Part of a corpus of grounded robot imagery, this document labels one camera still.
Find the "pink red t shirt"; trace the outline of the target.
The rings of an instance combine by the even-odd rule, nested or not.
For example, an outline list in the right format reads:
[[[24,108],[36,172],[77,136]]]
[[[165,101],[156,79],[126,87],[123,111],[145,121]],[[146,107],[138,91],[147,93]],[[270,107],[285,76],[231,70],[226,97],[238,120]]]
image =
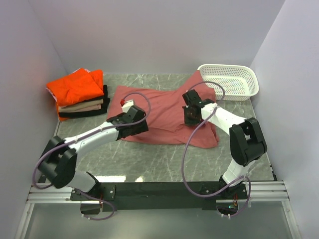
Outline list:
[[[148,144],[186,144],[195,127],[188,127],[184,124],[182,107],[185,106],[185,102],[182,95],[193,85],[202,81],[202,76],[197,70],[177,90],[159,91],[147,88],[118,86],[109,105],[107,119],[122,112],[120,101],[124,96],[132,92],[140,92],[151,103],[151,112],[147,118],[149,130],[134,136],[128,136],[124,140]],[[194,89],[203,100],[216,100],[214,88],[210,88],[203,83]],[[147,112],[148,103],[142,96],[132,95],[128,96],[128,99],[133,99],[138,107]],[[206,123],[194,135],[190,145],[199,148],[214,148],[218,146],[218,142],[219,137],[215,125]]]

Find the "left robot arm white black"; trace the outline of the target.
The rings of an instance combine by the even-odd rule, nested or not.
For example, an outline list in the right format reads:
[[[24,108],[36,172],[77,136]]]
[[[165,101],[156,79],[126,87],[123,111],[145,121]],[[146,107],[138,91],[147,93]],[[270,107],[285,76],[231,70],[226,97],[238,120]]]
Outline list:
[[[76,171],[77,160],[95,148],[148,131],[146,112],[130,106],[85,133],[62,139],[53,137],[45,147],[36,169],[57,189],[75,188],[88,200],[101,199],[101,183],[89,172]]]

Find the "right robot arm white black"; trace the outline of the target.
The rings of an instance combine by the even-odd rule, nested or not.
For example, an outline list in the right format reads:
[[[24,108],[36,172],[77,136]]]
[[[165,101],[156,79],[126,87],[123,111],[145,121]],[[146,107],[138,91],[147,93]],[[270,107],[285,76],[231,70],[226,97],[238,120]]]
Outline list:
[[[239,185],[244,180],[248,180],[246,175],[254,162],[267,152],[267,144],[260,124],[256,118],[239,117],[225,110],[211,99],[201,99],[196,90],[189,90],[182,97],[186,103],[183,107],[184,122],[187,126],[195,126],[182,155],[181,175],[183,183],[186,189],[197,197],[209,198],[220,194],[221,197],[229,199],[236,193]],[[192,138],[207,122],[228,134],[232,160],[227,170],[220,177],[219,190],[204,195],[193,191],[187,183],[184,161]]]

